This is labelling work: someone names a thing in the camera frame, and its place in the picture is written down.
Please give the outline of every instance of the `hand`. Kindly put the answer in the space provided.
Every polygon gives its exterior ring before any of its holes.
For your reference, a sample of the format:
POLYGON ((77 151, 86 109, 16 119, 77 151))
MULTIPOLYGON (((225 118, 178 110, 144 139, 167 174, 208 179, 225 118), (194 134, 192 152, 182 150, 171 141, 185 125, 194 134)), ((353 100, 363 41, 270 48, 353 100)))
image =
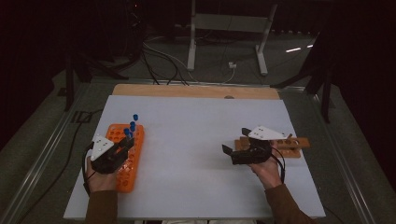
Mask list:
POLYGON ((116 190, 117 187, 117 172, 108 175, 102 175, 95 172, 91 166, 91 157, 87 158, 87 177, 91 192, 101 190, 116 190))
MULTIPOLYGON (((271 141, 271 147, 277 148, 277 142, 271 141)), ((272 153, 276 155, 277 152, 273 149, 272 153)), ((260 179, 265 189, 271 189, 282 184, 277 169, 277 162, 274 158, 270 157, 268 161, 258 164, 249 164, 248 166, 260 179)))

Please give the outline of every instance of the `white table surface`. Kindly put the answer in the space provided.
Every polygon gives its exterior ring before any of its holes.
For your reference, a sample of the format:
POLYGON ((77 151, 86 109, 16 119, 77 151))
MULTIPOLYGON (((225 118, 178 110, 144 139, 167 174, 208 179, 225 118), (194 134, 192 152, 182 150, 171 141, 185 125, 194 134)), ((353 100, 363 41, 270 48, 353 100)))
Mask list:
MULTIPOLYGON (((130 219, 259 219, 271 209, 257 176, 232 165, 221 145, 234 148, 241 128, 258 125, 295 136, 282 100, 110 95, 95 133, 133 114, 145 127, 134 191, 119 193, 119 217, 130 219)), ((64 218, 83 219, 88 196, 81 173, 64 218)), ((286 159, 286 180, 300 209, 324 217, 304 155, 286 159)))

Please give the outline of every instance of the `forearm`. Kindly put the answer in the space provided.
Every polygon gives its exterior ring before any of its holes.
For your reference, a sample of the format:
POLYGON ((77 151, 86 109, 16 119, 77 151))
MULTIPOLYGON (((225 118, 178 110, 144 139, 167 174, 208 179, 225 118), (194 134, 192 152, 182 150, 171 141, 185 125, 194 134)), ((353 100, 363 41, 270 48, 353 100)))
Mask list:
POLYGON ((286 185, 267 189, 265 195, 271 206, 276 224, 316 223, 315 220, 300 210, 286 185))
POLYGON ((118 197, 115 190, 103 190, 91 193, 85 223, 116 224, 118 197))

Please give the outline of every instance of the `floor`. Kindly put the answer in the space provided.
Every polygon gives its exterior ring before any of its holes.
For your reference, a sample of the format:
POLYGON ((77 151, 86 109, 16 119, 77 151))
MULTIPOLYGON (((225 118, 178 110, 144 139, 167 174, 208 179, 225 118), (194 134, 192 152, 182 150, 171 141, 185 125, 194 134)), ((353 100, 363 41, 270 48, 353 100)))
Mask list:
MULTIPOLYGON (((310 35, 270 34, 264 48, 269 73, 262 76, 254 54, 259 35, 207 32, 200 37, 191 72, 185 68, 187 36, 175 40, 151 36, 145 41, 146 60, 160 84, 268 87, 297 75, 309 46, 315 44, 310 35), (154 56, 158 51, 173 60, 179 74, 167 59, 154 56), (235 69, 229 62, 236 64, 235 69)), ((82 149, 92 139, 100 111, 87 123, 78 122, 77 115, 102 109, 118 83, 155 83, 143 61, 141 57, 120 71, 128 80, 92 69, 91 83, 76 80, 76 100, 68 112, 64 112, 65 98, 58 96, 65 87, 65 73, 54 77, 55 90, 1 151, 2 223, 82 223, 63 219, 63 214, 80 170, 82 149)), ((309 136, 312 145, 304 155, 327 215, 318 223, 396 223, 395 192, 339 90, 332 86, 331 123, 326 123, 318 112, 321 91, 318 95, 304 93, 308 81, 309 77, 299 80, 279 94, 297 134, 309 136)))

